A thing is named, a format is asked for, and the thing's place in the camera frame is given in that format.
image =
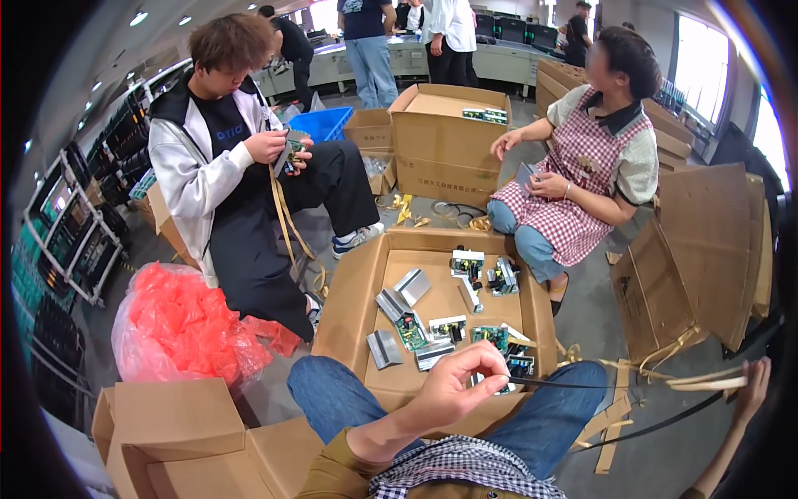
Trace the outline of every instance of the sneaker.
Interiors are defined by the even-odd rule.
[[[316,301],[316,298],[308,293],[305,293],[307,297],[308,303],[310,303],[310,312],[307,314],[307,318],[310,320],[310,324],[313,326],[313,332],[316,332],[318,328],[318,321],[322,317],[322,306]]]
[[[347,252],[354,250],[363,243],[366,243],[373,238],[385,232],[385,225],[380,222],[371,224],[368,227],[361,227],[354,236],[347,236],[346,238],[339,239],[333,238],[333,256],[336,260],[340,260]]]

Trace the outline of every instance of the red bubble wrap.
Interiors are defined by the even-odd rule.
[[[131,279],[111,333],[123,381],[223,378],[228,386],[258,379],[274,358],[257,339],[290,356],[299,337],[275,321],[227,308],[224,293],[209,289],[187,265],[150,263]]]

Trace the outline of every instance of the red checkered apron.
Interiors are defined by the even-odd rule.
[[[618,155],[635,135],[652,125],[642,115],[618,137],[611,135],[582,109],[595,92],[588,89],[565,123],[555,129],[551,135],[555,147],[536,167],[541,172],[559,173],[595,194],[609,196]],[[590,160],[590,167],[583,166],[585,159]],[[582,261],[612,230],[611,225],[589,215],[575,202],[532,196],[516,182],[509,182],[492,197],[510,208],[519,225],[529,225],[543,234],[555,249],[551,257],[565,267]]]

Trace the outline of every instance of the light blue jeans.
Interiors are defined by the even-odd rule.
[[[606,371],[597,362],[574,362],[551,373],[548,381],[604,386]],[[288,390],[324,445],[346,427],[387,415],[354,373],[329,357],[299,359],[288,375]],[[515,453],[535,477],[545,480],[593,418],[605,393],[602,388],[541,386],[512,418],[481,437]],[[423,445],[416,440],[397,456]]]
[[[388,108],[399,96],[391,73],[391,53],[384,36],[346,40],[358,97],[366,109]]]
[[[493,230],[516,237],[516,249],[523,261],[529,265],[532,275],[539,283],[554,279],[565,271],[561,263],[551,258],[554,247],[537,229],[528,225],[519,227],[510,208],[502,201],[488,201],[488,219]]]

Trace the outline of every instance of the white sneaker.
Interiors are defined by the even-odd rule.
[[[359,228],[354,236],[351,236],[346,242],[337,237],[333,238],[333,256],[336,260],[340,260],[347,252],[357,248],[363,243],[366,243],[373,238],[385,232],[385,225],[381,222],[371,224],[368,227]]]

